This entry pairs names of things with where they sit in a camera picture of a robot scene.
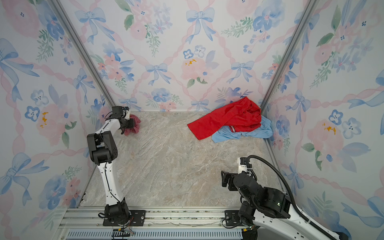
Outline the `maroon pink cloth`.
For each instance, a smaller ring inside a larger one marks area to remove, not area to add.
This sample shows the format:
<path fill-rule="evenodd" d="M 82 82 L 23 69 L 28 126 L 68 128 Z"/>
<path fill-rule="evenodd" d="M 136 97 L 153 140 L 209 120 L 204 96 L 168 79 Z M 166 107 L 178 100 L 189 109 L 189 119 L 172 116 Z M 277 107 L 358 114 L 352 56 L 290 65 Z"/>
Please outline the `maroon pink cloth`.
<path fill-rule="evenodd" d="M 124 135 L 128 136 L 129 134 L 138 134 L 140 131 L 141 120 L 136 115 L 130 115 L 130 121 L 134 123 L 132 128 L 125 129 Z"/>

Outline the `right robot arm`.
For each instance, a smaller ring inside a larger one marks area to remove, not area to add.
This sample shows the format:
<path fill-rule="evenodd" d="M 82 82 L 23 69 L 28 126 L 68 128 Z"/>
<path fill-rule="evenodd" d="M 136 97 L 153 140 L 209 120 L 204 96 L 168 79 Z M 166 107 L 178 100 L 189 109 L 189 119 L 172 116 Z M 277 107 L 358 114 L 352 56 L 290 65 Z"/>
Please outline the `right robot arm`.
<path fill-rule="evenodd" d="M 253 175 L 221 172 L 222 186 L 239 192 L 241 207 L 226 210 L 222 224 L 227 229 L 241 228 L 248 239 L 259 229 L 269 230 L 287 240 L 347 240 L 347 234 L 331 231 L 305 215 L 289 196 L 274 188 L 263 187 Z"/>

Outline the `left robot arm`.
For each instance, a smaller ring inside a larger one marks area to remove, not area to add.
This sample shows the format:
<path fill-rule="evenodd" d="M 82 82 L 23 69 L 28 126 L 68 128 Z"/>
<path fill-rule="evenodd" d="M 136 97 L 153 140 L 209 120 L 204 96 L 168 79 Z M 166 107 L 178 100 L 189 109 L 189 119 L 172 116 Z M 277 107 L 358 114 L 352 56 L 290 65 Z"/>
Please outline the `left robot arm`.
<path fill-rule="evenodd" d="M 104 226 L 122 226 L 130 224 L 131 212 L 123 196 L 114 160 L 118 157 L 118 147 L 114 140 L 116 131 L 133 128 L 135 120 L 130 118 L 129 107 L 114 106 L 107 115 L 104 125 L 95 133 L 87 135 L 91 161 L 97 166 L 106 194 L 106 206 L 99 217 Z"/>

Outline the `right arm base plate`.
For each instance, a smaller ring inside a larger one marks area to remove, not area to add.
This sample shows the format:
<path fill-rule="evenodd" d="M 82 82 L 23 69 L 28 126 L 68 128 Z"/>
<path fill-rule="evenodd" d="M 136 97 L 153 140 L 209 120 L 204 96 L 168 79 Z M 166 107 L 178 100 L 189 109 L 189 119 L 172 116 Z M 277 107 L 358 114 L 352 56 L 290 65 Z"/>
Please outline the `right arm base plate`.
<path fill-rule="evenodd" d="M 243 226 L 239 217 L 239 210 L 225 210 L 225 217 L 223 225 L 226 228 L 236 228 Z"/>

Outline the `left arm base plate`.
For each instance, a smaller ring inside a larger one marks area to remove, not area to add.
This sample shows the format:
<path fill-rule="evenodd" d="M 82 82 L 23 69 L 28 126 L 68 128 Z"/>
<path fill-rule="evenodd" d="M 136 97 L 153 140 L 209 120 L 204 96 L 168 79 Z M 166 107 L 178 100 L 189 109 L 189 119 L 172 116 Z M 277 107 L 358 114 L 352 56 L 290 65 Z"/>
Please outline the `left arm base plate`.
<path fill-rule="evenodd" d="M 145 210 L 111 213 L 103 221 L 104 227 L 142 227 L 146 219 Z"/>

